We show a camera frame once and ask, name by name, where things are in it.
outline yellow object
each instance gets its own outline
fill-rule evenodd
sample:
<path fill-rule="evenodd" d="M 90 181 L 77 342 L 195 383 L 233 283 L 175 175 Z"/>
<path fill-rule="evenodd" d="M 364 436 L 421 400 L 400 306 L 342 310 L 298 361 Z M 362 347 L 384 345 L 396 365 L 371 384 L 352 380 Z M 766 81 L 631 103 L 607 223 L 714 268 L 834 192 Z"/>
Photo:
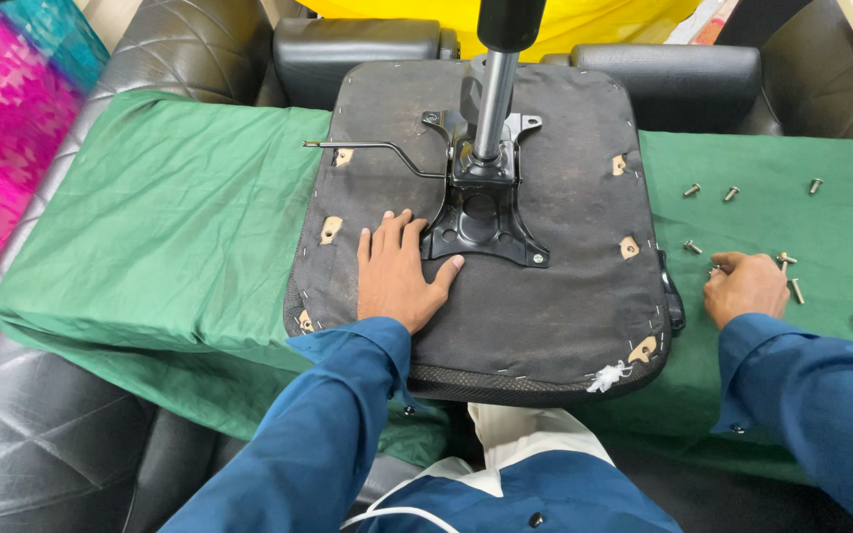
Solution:
<path fill-rule="evenodd" d="M 701 0 L 548 0 L 539 39 L 519 59 L 568 53 L 586 42 L 663 42 Z M 326 18 L 412 18 L 439 20 L 456 30 L 463 58 L 486 51 L 476 37 L 479 0 L 302 0 Z"/>

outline blue shirt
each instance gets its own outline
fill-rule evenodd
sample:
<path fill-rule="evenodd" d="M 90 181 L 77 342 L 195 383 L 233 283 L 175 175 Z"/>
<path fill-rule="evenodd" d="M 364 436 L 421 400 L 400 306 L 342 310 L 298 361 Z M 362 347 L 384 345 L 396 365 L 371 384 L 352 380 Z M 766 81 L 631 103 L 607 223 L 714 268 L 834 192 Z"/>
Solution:
<path fill-rule="evenodd" d="M 387 399 L 409 398 L 410 337 L 368 319 L 292 339 L 316 365 L 268 410 L 252 441 L 161 529 L 337 531 L 373 463 Z M 766 315 L 733 319 L 719 337 L 722 410 L 715 431 L 759 424 L 853 514 L 853 343 L 806 334 Z M 425 476 L 378 508 L 414 506 L 461 531 L 678 531 L 615 467 L 588 454 L 546 452 L 501 470 L 502 498 Z M 362 531 L 438 531 L 410 515 Z"/>

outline green cloth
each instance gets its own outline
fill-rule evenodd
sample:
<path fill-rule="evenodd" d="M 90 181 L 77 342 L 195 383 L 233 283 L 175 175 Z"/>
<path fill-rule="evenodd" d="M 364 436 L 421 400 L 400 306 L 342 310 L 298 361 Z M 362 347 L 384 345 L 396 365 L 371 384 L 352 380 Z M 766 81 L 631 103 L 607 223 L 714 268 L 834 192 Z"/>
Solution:
<path fill-rule="evenodd" d="M 711 436 L 719 412 L 716 327 L 702 286 L 717 251 L 785 251 L 798 264 L 805 304 L 786 320 L 853 341 L 853 140 L 641 132 L 641 154 L 659 246 L 681 291 L 686 330 L 674 338 L 657 380 L 620 399 L 571 409 L 606 442 L 698 464 L 806 481 L 764 430 Z M 824 180 L 809 195 L 813 178 Z M 701 191 L 684 198 L 698 183 Z M 723 202 L 729 187 L 740 192 Z M 682 248 L 692 239 L 703 250 Z"/>
<path fill-rule="evenodd" d="M 282 299 L 330 114 L 117 95 L 0 285 L 0 327 L 186 418 L 249 438 L 310 363 L 287 348 Z M 805 482 L 764 431 L 709 433 L 717 331 L 709 254 L 799 260 L 787 319 L 853 340 L 853 140 L 641 133 L 657 237 L 687 327 L 655 382 L 569 409 L 606 443 Z M 808 195 L 809 181 L 824 184 Z M 693 183 L 702 191 L 682 192 Z M 731 186 L 741 192 L 731 202 Z M 693 239 L 704 255 L 682 249 Z M 462 406 L 401 414 L 379 450 L 427 466 L 475 448 Z M 457 415 L 452 416 L 453 409 Z"/>
<path fill-rule="evenodd" d="M 0 285 L 0 327 L 243 439 L 311 363 L 282 300 L 331 114 L 114 96 Z M 450 421 L 391 403 L 379 450 L 428 465 Z"/>

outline hand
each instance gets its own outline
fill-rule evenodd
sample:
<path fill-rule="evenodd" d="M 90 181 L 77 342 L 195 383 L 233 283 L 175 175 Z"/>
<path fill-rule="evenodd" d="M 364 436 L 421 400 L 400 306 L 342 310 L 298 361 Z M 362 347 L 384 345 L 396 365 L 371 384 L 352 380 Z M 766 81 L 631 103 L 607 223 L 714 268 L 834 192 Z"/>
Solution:
<path fill-rule="evenodd" d="M 446 303 L 449 285 L 465 263 L 461 255 L 451 257 L 428 284 L 420 266 L 420 232 L 427 221 L 410 222 L 412 216 L 410 210 L 397 217 L 384 213 L 373 243 L 371 231 L 364 228 L 357 247 L 357 319 L 390 317 L 411 335 Z"/>
<path fill-rule="evenodd" d="M 737 251 L 714 253 L 710 281 L 703 286 L 703 304 L 710 318 L 722 328 L 746 313 L 765 313 L 776 319 L 785 314 L 788 280 L 768 255 Z"/>

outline screw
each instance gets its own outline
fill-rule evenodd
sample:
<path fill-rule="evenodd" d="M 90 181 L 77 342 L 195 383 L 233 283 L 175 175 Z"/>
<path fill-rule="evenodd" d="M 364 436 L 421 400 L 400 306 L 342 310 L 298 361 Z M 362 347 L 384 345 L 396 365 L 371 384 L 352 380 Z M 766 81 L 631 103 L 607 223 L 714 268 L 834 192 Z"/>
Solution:
<path fill-rule="evenodd" d="M 696 253 L 703 253 L 703 250 L 699 249 L 699 247 L 693 244 L 693 241 L 686 241 L 683 243 L 683 249 L 692 249 Z"/>
<path fill-rule="evenodd" d="M 802 289 L 798 288 L 798 278 L 792 278 L 788 280 L 791 282 L 791 288 L 795 290 L 795 299 L 798 300 L 800 304 L 805 303 L 805 298 L 802 298 Z"/>
<path fill-rule="evenodd" d="M 788 263 L 790 265 L 794 265 L 794 264 L 798 263 L 798 261 L 795 260 L 795 258 L 790 257 L 788 255 L 788 253 L 786 253 L 784 251 L 782 253 L 776 255 L 775 260 L 779 263 Z"/>
<path fill-rule="evenodd" d="M 723 201 L 728 202 L 732 200 L 733 196 L 735 196 L 737 192 L 739 192 L 739 187 L 729 187 L 729 194 L 727 194 L 726 197 L 723 198 Z"/>

